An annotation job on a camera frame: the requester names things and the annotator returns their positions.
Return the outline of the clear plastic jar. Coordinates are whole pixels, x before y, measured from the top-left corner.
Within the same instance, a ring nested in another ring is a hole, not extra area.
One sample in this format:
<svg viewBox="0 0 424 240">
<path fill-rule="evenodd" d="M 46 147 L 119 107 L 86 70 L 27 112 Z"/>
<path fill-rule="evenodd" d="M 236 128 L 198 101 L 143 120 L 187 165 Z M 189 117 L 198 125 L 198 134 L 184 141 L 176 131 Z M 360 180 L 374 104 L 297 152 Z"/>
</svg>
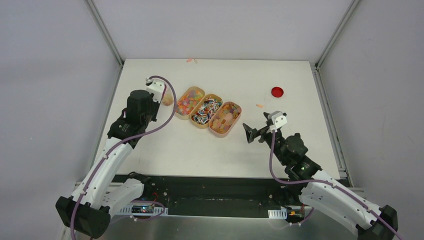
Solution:
<svg viewBox="0 0 424 240">
<path fill-rule="evenodd" d="M 172 106 L 174 104 L 174 95 L 169 85 L 166 85 L 161 104 L 164 106 Z"/>
</svg>

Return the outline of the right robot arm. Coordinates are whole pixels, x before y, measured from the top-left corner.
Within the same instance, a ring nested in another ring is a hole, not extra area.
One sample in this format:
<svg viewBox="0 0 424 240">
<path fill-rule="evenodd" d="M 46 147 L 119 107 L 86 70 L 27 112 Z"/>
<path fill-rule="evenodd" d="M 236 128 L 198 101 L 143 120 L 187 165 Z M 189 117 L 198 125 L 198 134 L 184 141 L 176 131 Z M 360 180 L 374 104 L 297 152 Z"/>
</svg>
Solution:
<svg viewBox="0 0 424 240">
<path fill-rule="evenodd" d="M 358 240 L 402 239 L 397 211 L 379 206 L 348 189 L 307 156 L 301 134 L 284 137 L 282 127 L 288 123 L 281 111 L 264 112 L 266 125 L 260 129 L 243 123 L 248 143 L 258 140 L 270 149 L 268 169 L 271 177 L 282 184 L 284 200 L 299 202 L 318 210 L 348 229 Z"/>
</svg>

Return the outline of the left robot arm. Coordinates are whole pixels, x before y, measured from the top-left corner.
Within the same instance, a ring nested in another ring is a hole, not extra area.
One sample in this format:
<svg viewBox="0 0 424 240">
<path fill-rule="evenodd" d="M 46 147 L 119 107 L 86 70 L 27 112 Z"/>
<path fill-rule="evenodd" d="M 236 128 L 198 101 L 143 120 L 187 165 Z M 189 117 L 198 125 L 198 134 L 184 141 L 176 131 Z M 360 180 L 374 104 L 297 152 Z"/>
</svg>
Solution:
<svg viewBox="0 0 424 240">
<path fill-rule="evenodd" d="M 132 200 L 147 202 L 153 189 L 145 182 L 149 177 L 130 174 L 130 179 L 117 189 L 107 192 L 122 163 L 130 155 L 150 122 L 155 122 L 164 92 L 156 90 L 133 90 L 120 116 L 110 126 L 101 155 L 73 191 L 70 197 L 61 196 L 55 208 L 71 238 L 76 232 L 93 239 L 101 237 L 111 219 Z"/>
</svg>

